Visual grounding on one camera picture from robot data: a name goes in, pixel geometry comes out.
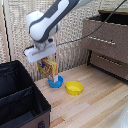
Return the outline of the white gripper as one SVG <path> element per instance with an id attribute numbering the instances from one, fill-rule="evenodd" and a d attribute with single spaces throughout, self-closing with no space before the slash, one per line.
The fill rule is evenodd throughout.
<path id="1" fill-rule="evenodd" d="M 24 54 L 27 57 L 29 63 L 34 63 L 54 54 L 56 51 L 56 44 L 54 42 L 46 41 L 43 44 L 39 44 L 38 47 L 33 46 L 31 48 L 25 49 Z"/>

